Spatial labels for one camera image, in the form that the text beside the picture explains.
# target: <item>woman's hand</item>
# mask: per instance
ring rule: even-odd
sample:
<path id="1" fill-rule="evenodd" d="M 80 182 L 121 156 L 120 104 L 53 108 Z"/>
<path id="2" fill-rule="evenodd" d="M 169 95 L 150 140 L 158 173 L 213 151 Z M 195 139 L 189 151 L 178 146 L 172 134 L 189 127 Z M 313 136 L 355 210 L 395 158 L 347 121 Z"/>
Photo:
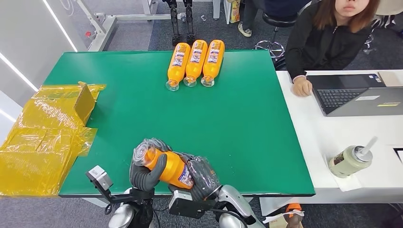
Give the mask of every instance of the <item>woman's hand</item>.
<path id="1" fill-rule="evenodd" d="M 292 91 L 297 96 L 309 96 L 312 92 L 312 83 L 306 77 L 299 77 L 294 80 Z"/>

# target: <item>orange bottle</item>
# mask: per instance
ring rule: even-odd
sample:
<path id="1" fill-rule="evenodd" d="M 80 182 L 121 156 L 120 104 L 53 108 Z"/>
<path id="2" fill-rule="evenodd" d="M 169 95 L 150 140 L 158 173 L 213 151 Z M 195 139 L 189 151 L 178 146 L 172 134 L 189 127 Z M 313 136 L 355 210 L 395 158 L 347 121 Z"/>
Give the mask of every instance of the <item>orange bottle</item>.
<path id="1" fill-rule="evenodd" d="M 211 87 L 214 85 L 214 79 L 220 72 L 224 50 L 223 41 L 215 39 L 210 43 L 203 66 L 203 78 L 201 80 L 203 86 Z"/>
<path id="2" fill-rule="evenodd" d="M 202 73 L 207 48 L 207 43 L 204 40 L 198 39 L 193 43 L 192 49 L 190 50 L 191 55 L 186 65 L 186 78 L 183 80 L 185 85 L 193 87 L 197 84 L 196 79 Z"/>
<path id="3" fill-rule="evenodd" d="M 176 45 L 168 68 L 168 81 L 165 84 L 169 90 L 176 91 L 179 89 L 179 83 L 185 76 L 189 54 L 190 46 L 187 43 Z"/>
<path id="4" fill-rule="evenodd" d="M 161 152 L 157 148 L 149 146 L 147 142 L 142 142 L 134 150 L 133 161 L 137 166 L 145 166 L 152 170 L 157 164 L 158 157 L 163 153 L 166 154 L 167 160 L 160 180 L 179 188 L 191 189 L 193 178 L 188 167 L 179 155 L 172 151 Z"/>

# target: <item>white wall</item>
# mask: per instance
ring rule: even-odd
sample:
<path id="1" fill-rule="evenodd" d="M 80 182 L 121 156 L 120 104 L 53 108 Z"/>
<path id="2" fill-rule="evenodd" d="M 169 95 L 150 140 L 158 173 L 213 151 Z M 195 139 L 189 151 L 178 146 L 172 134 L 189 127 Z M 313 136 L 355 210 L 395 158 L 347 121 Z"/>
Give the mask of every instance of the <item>white wall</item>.
<path id="1" fill-rule="evenodd" d="M 86 47 L 59 0 L 47 0 L 78 51 Z M 39 88 L 64 52 L 74 51 L 42 0 L 0 0 L 0 53 Z M 0 60 L 0 91 L 20 106 L 34 90 Z"/>
<path id="2" fill-rule="evenodd" d="M 16 119 L 21 113 L 22 107 L 0 91 L 0 110 L 7 113 L 11 118 Z M 13 124 L 12 120 L 0 114 L 0 146 L 3 144 L 4 139 L 6 139 Z"/>

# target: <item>yellow plastic wrap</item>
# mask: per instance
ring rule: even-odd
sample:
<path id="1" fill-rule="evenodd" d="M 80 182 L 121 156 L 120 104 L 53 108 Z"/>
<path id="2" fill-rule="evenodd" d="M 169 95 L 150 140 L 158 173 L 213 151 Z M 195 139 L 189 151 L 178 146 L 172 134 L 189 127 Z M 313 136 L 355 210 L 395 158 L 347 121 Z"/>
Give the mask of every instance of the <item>yellow plastic wrap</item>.
<path id="1" fill-rule="evenodd" d="M 105 85 L 42 86 L 0 147 L 0 195 L 57 195 L 96 130 L 85 127 Z"/>

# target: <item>clear bottle cap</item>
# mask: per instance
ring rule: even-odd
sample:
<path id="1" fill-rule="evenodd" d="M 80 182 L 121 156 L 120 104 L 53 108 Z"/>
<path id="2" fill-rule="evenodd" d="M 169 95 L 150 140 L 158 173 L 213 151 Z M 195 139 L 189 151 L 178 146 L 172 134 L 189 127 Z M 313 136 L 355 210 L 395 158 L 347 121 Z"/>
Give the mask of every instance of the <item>clear bottle cap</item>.
<path id="1" fill-rule="evenodd" d="M 210 76 L 204 76 L 201 80 L 201 83 L 205 87 L 212 87 L 214 85 L 214 78 Z"/>
<path id="2" fill-rule="evenodd" d="M 179 89 L 179 83 L 175 80 L 169 80 L 165 84 L 166 88 L 171 91 L 176 91 Z"/>
<path id="3" fill-rule="evenodd" d="M 197 84 L 197 80 L 194 77 L 186 77 L 183 83 L 188 87 L 194 87 Z"/>
<path id="4" fill-rule="evenodd" d="M 353 156 L 356 158 L 356 160 L 360 162 L 370 162 L 372 161 L 372 152 L 367 151 L 366 153 L 362 153 L 364 147 L 363 146 L 356 146 L 353 150 Z"/>
<path id="5" fill-rule="evenodd" d="M 137 166 L 148 165 L 155 157 L 154 147 L 149 147 L 147 142 L 142 142 L 133 150 L 133 162 Z"/>

